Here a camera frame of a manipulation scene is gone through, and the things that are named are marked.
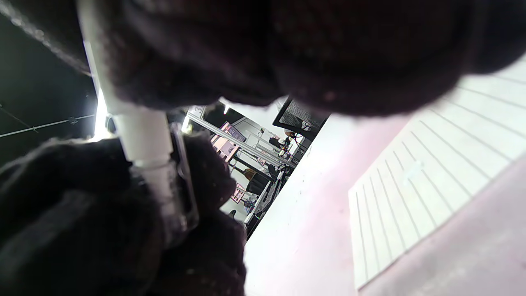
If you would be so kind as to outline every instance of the chair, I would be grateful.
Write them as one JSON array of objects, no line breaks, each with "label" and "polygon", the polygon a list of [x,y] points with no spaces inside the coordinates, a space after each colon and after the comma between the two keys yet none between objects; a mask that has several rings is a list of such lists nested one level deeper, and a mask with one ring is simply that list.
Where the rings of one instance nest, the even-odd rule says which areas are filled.
[{"label": "chair", "polygon": [[314,141],[327,118],[328,116],[320,117],[312,114],[295,100],[288,98],[272,124]]}]

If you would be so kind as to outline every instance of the bright light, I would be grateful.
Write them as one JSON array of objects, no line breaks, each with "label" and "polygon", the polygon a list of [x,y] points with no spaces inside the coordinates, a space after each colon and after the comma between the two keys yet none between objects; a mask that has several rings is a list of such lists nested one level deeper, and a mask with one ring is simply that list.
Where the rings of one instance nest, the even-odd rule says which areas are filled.
[{"label": "bright light", "polygon": [[108,108],[106,107],[104,94],[102,93],[102,90],[99,89],[97,98],[97,112],[95,113],[95,130],[90,141],[97,142],[112,136],[112,134],[108,131],[108,127],[106,127],[107,116]]}]

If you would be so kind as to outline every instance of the white slatted panel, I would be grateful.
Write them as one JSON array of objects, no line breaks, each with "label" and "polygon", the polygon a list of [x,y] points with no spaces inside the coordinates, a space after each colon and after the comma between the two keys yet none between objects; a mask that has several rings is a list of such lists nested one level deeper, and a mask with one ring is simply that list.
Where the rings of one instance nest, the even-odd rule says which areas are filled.
[{"label": "white slatted panel", "polygon": [[526,62],[465,78],[416,114],[349,191],[360,288],[526,151]]}]

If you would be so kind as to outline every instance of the white plastic pipe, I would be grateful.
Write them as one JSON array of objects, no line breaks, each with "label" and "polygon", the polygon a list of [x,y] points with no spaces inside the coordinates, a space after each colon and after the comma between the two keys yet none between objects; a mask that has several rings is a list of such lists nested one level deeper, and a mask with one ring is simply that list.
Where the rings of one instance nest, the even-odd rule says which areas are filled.
[{"label": "white plastic pipe", "polygon": [[131,103],[123,102],[115,95],[114,88],[104,71],[98,71],[103,65],[100,53],[103,43],[97,40],[100,29],[97,26],[95,1],[78,0],[77,9],[80,28],[85,40],[84,45],[88,57],[89,67],[94,79],[98,96],[104,96],[99,102],[107,106],[107,112],[112,115],[117,134],[121,141],[126,159],[134,165],[161,207],[167,227],[167,240],[173,225],[166,225],[167,221],[178,218],[180,209],[175,204],[172,183],[176,176],[170,155],[173,152],[171,135],[166,113],[150,110]]}]

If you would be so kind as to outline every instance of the dark fur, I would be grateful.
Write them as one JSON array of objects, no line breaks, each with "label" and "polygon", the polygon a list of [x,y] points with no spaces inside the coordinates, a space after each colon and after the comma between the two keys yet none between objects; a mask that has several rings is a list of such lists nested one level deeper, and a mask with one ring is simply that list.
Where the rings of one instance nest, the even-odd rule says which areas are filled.
[{"label": "dark fur", "polygon": [[245,234],[219,211],[235,182],[208,137],[185,144],[201,223],[169,251],[118,140],[52,141],[2,168],[0,295],[243,295]]},{"label": "dark fur", "polygon": [[[85,71],[73,2],[0,3]],[[408,112],[526,51],[524,0],[94,2],[100,71],[122,99],[166,110],[220,96],[267,105],[292,94],[339,113]]]}]

